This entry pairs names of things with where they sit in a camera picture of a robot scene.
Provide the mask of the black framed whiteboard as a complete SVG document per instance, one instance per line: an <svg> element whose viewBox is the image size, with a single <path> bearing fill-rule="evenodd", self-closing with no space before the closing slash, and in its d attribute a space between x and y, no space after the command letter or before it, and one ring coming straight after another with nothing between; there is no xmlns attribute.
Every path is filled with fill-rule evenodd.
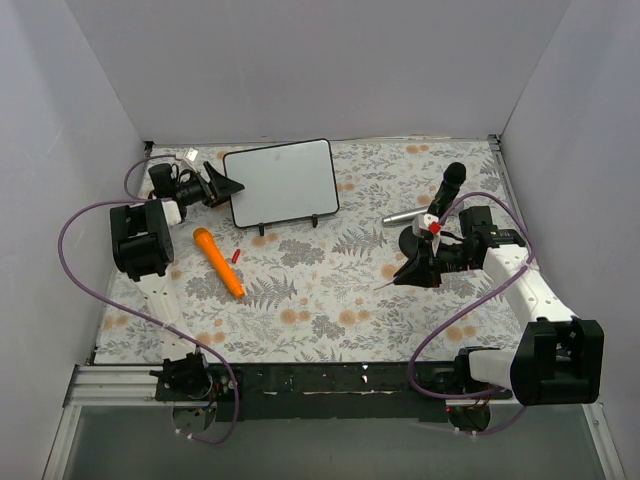
<svg viewBox="0 0 640 480"><path fill-rule="evenodd" d="M313 219L340 209L326 139L230 152L222 163L226 176L244 186L230 200L238 228Z"/></svg>

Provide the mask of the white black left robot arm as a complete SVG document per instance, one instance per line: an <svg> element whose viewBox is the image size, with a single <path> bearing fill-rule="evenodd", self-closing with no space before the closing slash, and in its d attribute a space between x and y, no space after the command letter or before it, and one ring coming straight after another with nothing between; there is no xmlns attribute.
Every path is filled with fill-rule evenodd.
<svg viewBox="0 0 640 480"><path fill-rule="evenodd" d="M218 172L209 162L199 173L186 160L180 166L149 168L153 189L144 203L110 210L112 252L118 270L141 292L150 314L161 323L163 364L153 371L172 392L192 400L212 401L221 384L212 377L179 305L169 269L174 261L170 228L186 219L187 208L223 204L245 186Z"/></svg>

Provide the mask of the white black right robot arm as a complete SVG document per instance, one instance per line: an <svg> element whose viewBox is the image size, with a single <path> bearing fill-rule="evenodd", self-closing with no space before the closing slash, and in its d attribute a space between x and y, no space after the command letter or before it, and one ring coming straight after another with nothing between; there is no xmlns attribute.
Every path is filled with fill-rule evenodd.
<svg viewBox="0 0 640 480"><path fill-rule="evenodd" d="M604 331L567 307L530 262L523 237L500 229L486 206L459 214L461 238L446 244L439 219L418 214L401 234L406 263L396 285L437 288L446 274L483 271L508 302L522 336L516 346L463 347L452 386L438 395L475 397L486 387L510 391L524 406L591 404L599 397Z"/></svg>

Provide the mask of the red white marker pen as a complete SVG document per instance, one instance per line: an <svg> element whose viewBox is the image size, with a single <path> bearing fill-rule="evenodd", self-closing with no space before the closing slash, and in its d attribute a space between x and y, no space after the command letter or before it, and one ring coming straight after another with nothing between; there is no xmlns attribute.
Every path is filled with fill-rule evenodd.
<svg viewBox="0 0 640 480"><path fill-rule="evenodd" d="M395 284L395 281L394 281L394 280L391 280L391 281L389 281L389 282L387 282L387 283L384 283L383 285L380 285L380 286L378 286L378 287L375 287L373 290L374 290L374 291L378 291L378 290L384 289L384 288L386 288L386 287L388 287L388 286L391 286L391 285L394 285L394 284Z"/></svg>

